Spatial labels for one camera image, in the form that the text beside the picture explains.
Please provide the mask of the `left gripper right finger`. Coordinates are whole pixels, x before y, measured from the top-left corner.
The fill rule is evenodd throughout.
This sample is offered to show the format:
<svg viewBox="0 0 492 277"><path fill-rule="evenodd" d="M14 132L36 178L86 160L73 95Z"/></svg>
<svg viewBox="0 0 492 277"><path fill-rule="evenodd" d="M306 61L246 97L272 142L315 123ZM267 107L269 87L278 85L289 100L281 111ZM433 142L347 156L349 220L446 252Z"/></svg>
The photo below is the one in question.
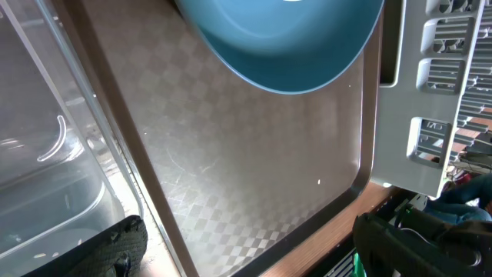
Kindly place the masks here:
<svg viewBox="0 0 492 277"><path fill-rule="evenodd" d="M382 257L402 276L490 276L491 223L466 221L451 225L418 209L405 209L397 217L395 232L384 233Z"/></svg>

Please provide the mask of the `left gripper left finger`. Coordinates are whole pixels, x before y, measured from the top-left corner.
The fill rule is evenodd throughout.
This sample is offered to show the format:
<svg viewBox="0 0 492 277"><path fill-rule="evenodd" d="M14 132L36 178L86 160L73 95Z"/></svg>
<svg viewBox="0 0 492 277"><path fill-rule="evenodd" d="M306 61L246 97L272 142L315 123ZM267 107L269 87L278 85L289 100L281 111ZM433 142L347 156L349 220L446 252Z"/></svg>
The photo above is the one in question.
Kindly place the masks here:
<svg viewBox="0 0 492 277"><path fill-rule="evenodd" d="M147 250L148 233L138 215L96 232L71 229L49 235L21 263L22 276L134 276Z"/></svg>

